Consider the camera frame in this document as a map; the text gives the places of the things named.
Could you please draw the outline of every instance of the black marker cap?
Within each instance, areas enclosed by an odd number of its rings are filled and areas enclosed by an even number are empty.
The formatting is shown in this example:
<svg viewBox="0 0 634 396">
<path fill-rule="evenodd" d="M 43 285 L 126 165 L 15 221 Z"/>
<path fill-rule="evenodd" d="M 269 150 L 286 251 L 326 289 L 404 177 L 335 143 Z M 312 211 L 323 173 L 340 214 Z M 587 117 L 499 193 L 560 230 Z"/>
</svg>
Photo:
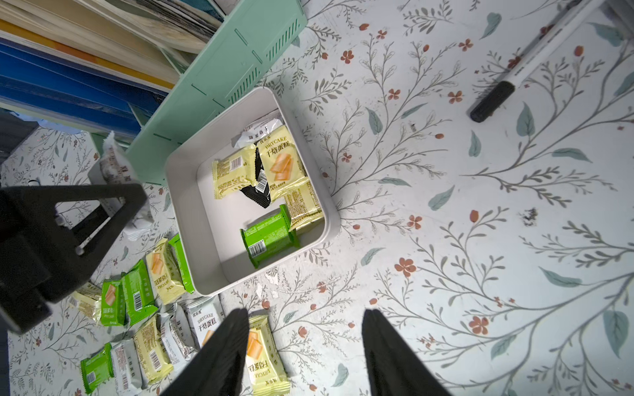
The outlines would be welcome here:
<svg viewBox="0 0 634 396">
<path fill-rule="evenodd" d="M 469 115 L 475 122 L 486 120 L 504 101 L 515 92 L 515 86 L 508 81 L 501 81 L 471 111 Z"/>
</svg>

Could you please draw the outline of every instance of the snack package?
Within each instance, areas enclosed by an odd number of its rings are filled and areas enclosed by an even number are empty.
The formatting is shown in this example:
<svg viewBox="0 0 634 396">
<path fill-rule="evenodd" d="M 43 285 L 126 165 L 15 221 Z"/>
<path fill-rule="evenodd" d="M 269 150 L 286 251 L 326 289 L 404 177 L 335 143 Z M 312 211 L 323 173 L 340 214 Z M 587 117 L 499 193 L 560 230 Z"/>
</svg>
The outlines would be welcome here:
<svg viewBox="0 0 634 396">
<path fill-rule="evenodd" d="M 153 316 L 136 332 L 134 346 L 141 368 L 148 378 L 148 385 L 159 382 L 174 369 L 160 341 L 156 316 Z"/>
<path fill-rule="evenodd" d="M 148 269 L 143 260 L 139 260 L 123 276 L 121 283 L 123 284 L 123 295 L 126 298 L 127 314 L 130 317 L 130 326 L 154 315 L 158 308 L 154 306 L 152 284 L 150 284 Z"/>
<path fill-rule="evenodd" d="M 181 271 L 181 279 L 183 280 L 183 287 L 189 294 L 192 294 L 194 289 L 194 283 L 191 280 L 190 268 L 187 266 L 187 259 L 185 258 L 185 250 L 183 249 L 183 243 L 181 242 L 181 235 L 176 234 L 169 244 L 172 245 L 176 251 L 176 262 L 178 263 L 178 269 Z"/>
<path fill-rule="evenodd" d="M 212 164 L 214 196 L 217 200 L 246 186 L 256 186 L 256 146 L 250 144 Z"/>
<path fill-rule="evenodd" d="M 220 297 L 205 297 L 187 305 L 191 331 L 202 348 L 224 320 Z"/>
<path fill-rule="evenodd" d="M 187 317 L 180 305 L 174 304 L 172 312 L 160 314 L 160 338 L 167 351 L 174 371 L 180 373 L 187 362 L 196 356 L 194 338 Z"/>
<path fill-rule="evenodd" d="M 81 376 L 84 388 L 89 395 L 97 386 L 112 378 L 112 361 L 110 360 L 110 344 L 104 345 L 96 355 L 81 361 Z"/>
<path fill-rule="evenodd" d="M 145 256 L 148 272 L 163 304 L 173 303 L 185 292 L 178 266 L 167 245 L 167 238 L 163 238 L 158 241 L 154 250 Z"/>
<path fill-rule="evenodd" d="M 284 196 L 290 214 L 290 229 L 304 227 L 323 218 L 313 185 L 306 182 Z"/>
<path fill-rule="evenodd" d="M 254 144 L 282 125 L 284 125 L 284 120 L 281 117 L 280 110 L 275 109 L 244 128 L 244 131 L 242 131 L 233 147 L 243 148 L 250 144 Z"/>
<path fill-rule="evenodd" d="M 118 396 L 134 396 L 141 393 L 143 379 L 141 366 L 133 340 L 113 342 L 110 350 L 115 387 Z"/>
<path fill-rule="evenodd" d="M 121 281 L 105 281 L 101 289 L 101 323 L 104 326 L 123 326 L 126 304 Z"/>
<path fill-rule="evenodd" d="M 253 385 L 253 396 L 281 396 L 290 392 L 290 382 L 275 347 L 267 315 L 249 318 L 245 365 Z"/>
<path fill-rule="evenodd" d="M 101 289 L 88 282 L 72 292 L 68 302 L 89 319 L 99 323 L 101 319 Z"/>
<path fill-rule="evenodd" d="M 290 230 L 290 216 L 286 205 L 280 211 L 246 230 L 241 229 L 242 241 L 255 268 L 263 260 L 290 247 L 299 247 L 295 231 Z"/>
<path fill-rule="evenodd" d="M 257 142 L 257 148 L 269 183 L 271 201 L 308 181 L 293 137 L 285 126 L 264 136 Z"/>
<path fill-rule="evenodd" d="M 268 208 L 271 204 L 271 192 L 266 179 L 266 172 L 262 166 L 260 151 L 256 150 L 256 179 L 257 186 L 247 186 L 241 189 L 242 193 L 252 201 L 255 201 L 262 208 Z"/>
<path fill-rule="evenodd" d="M 89 172 L 89 178 L 93 184 L 141 184 L 130 161 L 115 141 L 114 132 L 111 132 L 103 141 L 103 155 L 99 159 L 98 167 L 100 173 L 96 171 L 96 168 L 94 167 L 94 170 L 91 169 Z M 118 198 L 105 198 L 99 201 L 110 217 L 123 206 Z M 141 210 L 127 223 L 123 233 L 129 240 L 136 241 L 141 235 L 150 231 L 153 223 L 150 201 L 147 200 Z"/>
</svg>

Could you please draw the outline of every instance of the yellow snack package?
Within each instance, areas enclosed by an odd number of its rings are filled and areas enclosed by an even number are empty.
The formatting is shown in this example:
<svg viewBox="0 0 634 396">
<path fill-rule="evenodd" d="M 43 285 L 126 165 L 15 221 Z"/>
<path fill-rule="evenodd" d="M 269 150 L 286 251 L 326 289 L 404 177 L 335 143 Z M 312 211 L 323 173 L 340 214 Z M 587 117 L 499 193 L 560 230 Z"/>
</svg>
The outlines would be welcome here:
<svg viewBox="0 0 634 396">
<path fill-rule="evenodd" d="M 271 201 L 308 181 L 295 141 L 284 125 L 257 142 L 257 149 L 269 182 Z"/>
<path fill-rule="evenodd" d="M 250 144 L 222 161 L 214 161 L 212 171 L 217 200 L 244 187 L 257 186 L 256 146 Z"/>
<path fill-rule="evenodd" d="M 281 396 L 290 392 L 290 382 L 275 347 L 267 315 L 249 318 L 246 365 L 253 396 Z"/>
<path fill-rule="evenodd" d="M 68 302 L 89 319 L 100 323 L 101 319 L 101 288 L 88 282 L 73 291 Z"/>
<path fill-rule="evenodd" d="M 159 382 L 174 369 L 160 340 L 156 315 L 136 332 L 134 346 L 141 368 L 148 378 L 148 385 Z"/>
<path fill-rule="evenodd" d="M 305 182 L 284 196 L 290 214 L 290 229 L 300 229 L 323 218 L 313 185 Z"/>
<path fill-rule="evenodd" d="M 167 238 L 163 238 L 158 241 L 154 250 L 145 256 L 148 272 L 163 304 L 173 303 L 180 295 L 186 293 L 178 265 L 168 247 Z"/>
</svg>

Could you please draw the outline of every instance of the white marker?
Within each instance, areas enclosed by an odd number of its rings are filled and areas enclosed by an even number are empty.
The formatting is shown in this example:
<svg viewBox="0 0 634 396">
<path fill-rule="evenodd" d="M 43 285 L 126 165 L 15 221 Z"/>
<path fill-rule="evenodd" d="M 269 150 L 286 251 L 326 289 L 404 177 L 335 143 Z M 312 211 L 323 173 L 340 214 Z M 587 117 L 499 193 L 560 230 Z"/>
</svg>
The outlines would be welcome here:
<svg viewBox="0 0 634 396">
<path fill-rule="evenodd" d="M 486 120 L 563 43 L 604 0 L 581 0 L 528 52 L 507 76 L 471 111 L 475 122 Z"/>
</svg>

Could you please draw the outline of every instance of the green snack package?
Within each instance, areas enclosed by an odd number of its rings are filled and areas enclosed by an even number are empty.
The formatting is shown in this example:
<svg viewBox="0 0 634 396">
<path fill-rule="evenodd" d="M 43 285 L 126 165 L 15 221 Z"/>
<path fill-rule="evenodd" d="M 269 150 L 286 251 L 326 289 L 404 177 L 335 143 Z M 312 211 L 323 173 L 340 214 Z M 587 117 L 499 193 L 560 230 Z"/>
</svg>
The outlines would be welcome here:
<svg viewBox="0 0 634 396">
<path fill-rule="evenodd" d="M 299 247 L 295 230 L 289 229 L 288 208 L 286 205 L 280 205 L 279 212 L 246 230 L 240 230 L 249 259 L 255 268 L 258 268 L 263 260 L 290 246 Z"/>
<path fill-rule="evenodd" d="M 110 360 L 110 347 L 110 343 L 107 343 L 95 356 L 81 361 L 81 376 L 88 395 L 101 383 L 115 376 Z"/>
<path fill-rule="evenodd" d="M 187 259 L 185 259 L 185 251 L 183 250 L 183 243 L 181 242 L 181 235 L 176 234 L 170 242 L 176 251 L 176 262 L 178 263 L 178 269 L 181 270 L 181 277 L 183 278 L 183 286 L 189 294 L 193 294 L 194 284 L 191 281 L 190 268 L 187 266 Z"/>
<path fill-rule="evenodd" d="M 123 326 L 126 321 L 126 303 L 121 281 L 105 281 L 101 289 L 101 324 Z"/>
<path fill-rule="evenodd" d="M 154 315 L 158 308 L 154 306 L 154 293 L 148 275 L 148 268 L 143 260 L 123 276 L 123 296 L 126 298 L 127 314 L 130 326 L 134 326 L 146 317 Z"/>
</svg>

